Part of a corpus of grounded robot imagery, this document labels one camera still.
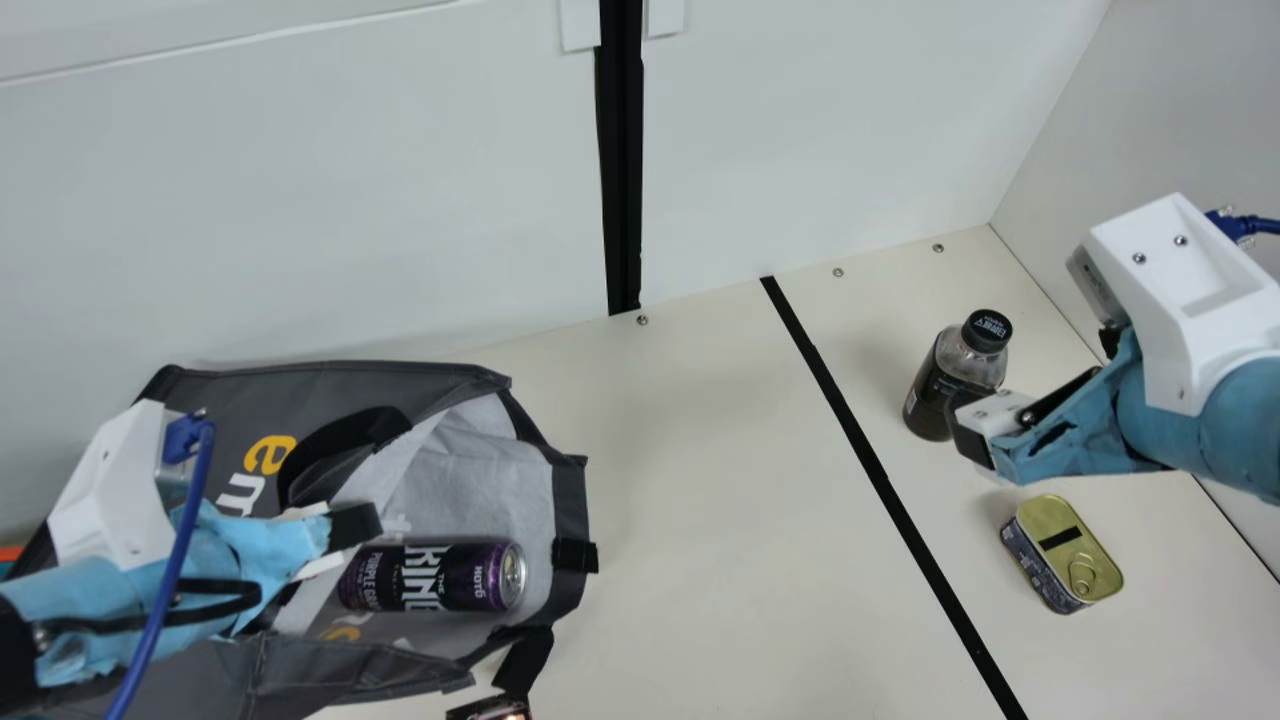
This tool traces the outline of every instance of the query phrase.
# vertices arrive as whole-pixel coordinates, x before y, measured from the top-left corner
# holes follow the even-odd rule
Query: purple can
[[[372,612],[503,612],[525,592],[527,575],[525,553],[507,541],[369,544],[338,580],[338,601]]]

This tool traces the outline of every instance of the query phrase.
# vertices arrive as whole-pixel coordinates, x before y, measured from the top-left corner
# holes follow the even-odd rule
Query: black seam line
[[[595,49],[595,132],[600,155],[600,227],[611,315],[640,307],[644,170],[641,0],[600,1]]]
[[[796,348],[809,365],[813,379],[822,388],[822,395],[826,396],[827,404],[831,405],[832,413],[836,414],[836,420],[844,428],[845,437],[849,438],[849,445],[852,446],[858,460],[861,461],[863,469],[867,471],[872,487],[876,488],[876,493],[879,495],[890,519],[893,520],[897,533],[902,537],[902,542],[906,543],[911,557],[915,559],[915,564],[929,583],[929,588],[933,589],[933,596],[938,600],[938,605],[942,606],[942,611],[951,620],[951,626],[960,635],[960,642],[969,651],[969,657],[978,669],[978,674],[986,680],[987,689],[996,698],[996,705],[1000,706],[1000,710],[1009,720],[1025,720],[1027,714],[1023,711],[1021,705],[1018,703],[1012,688],[1009,687],[1004,674],[1000,673],[1000,667],[996,666],[996,661],[991,657],[991,653],[987,652],[987,646],[982,642],[978,629],[973,626],[973,621],[965,614],[964,606],[960,605],[960,598],[951,589],[951,584],[947,583],[937,560],[929,552],[928,544],[924,543],[924,538],[915,528],[915,523],[911,521],[911,515],[906,511],[906,506],[897,497],[897,491],[893,489],[893,484],[888,479],[888,473],[884,471],[884,465],[876,456],[876,448],[872,447],[870,441],[867,439],[867,433],[858,424],[858,418],[854,416],[854,411],[849,407],[849,402],[845,401],[840,387],[836,386],[836,379],[831,375],[831,370],[827,369],[822,355],[813,345],[813,341],[809,340],[804,325],[800,324],[800,318],[796,316],[786,295],[782,293],[778,281],[771,275],[760,278],[760,284],[764,286],[764,292],[773,301],[773,307],[778,311],[778,318],[782,319],[782,324],[791,333],[791,340],[796,343]]]

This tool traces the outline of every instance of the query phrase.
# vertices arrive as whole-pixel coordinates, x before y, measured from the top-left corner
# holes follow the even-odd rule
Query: blue cable
[[[1239,245],[1239,242],[1249,236],[1258,233],[1267,234],[1280,234],[1280,220],[1272,220],[1271,218],[1260,218],[1257,215],[1224,215],[1219,210],[1212,213],[1204,213],[1217,229],[1222,231],[1222,234],[1231,238],[1231,242]]]
[[[160,591],[156,593],[155,605],[147,616],[147,625],[142,630],[142,639],[129,661],[129,670],[120,682],[120,689],[115,693],[111,708],[106,711],[106,720],[123,720],[124,712],[133,702],[138,687],[142,684],[142,675],[151,664],[151,655],[164,632],[164,619],[169,612],[169,602],[173,601],[178,588],[178,577],[182,575],[182,564],[187,560],[187,548],[191,547],[191,536],[196,532],[196,516],[200,514],[200,503],[205,498],[205,482],[209,479],[209,464],[214,456],[214,424],[205,421],[200,428],[200,452],[196,455],[196,468],[192,471],[191,487],[187,489],[187,506],[182,510],[182,519],[178,521],[178,533],[173,541],[173,551],[169,553],[169,564],[165,565],[164,577],[160,580]]]

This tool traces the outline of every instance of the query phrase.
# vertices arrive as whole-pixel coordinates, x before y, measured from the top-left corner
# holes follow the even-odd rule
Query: energy drink can
[[[503,612],[520,601],[529,569],[507,541],[415,541],[365,546],[338,580],[349,610]]]
[[[1124,587],[1120,568],[1075,509],[1056,495],[1021,503],[1000,529],[1000,539],[1055,612],[1070,615]]]

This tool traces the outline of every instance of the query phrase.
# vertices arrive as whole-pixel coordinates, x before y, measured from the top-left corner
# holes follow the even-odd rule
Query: can lid
[[[1015,518],[1076,600],[1093,603],[1124,587],[1120,568],[1066,500],[1056,495],[1033,497],[1018,506]]]
[[[508,610],[520,601],[529,580],[529,565],[525,562],[525,551],[516,543],[507,546],[502,553],[502,568],[499,568],[500,580],[498,592],[502,603]]]
[[[995,310],[974,311],[960,328],[960,340],[983,355],[1000,352],[1012,337],[1014,324]]]

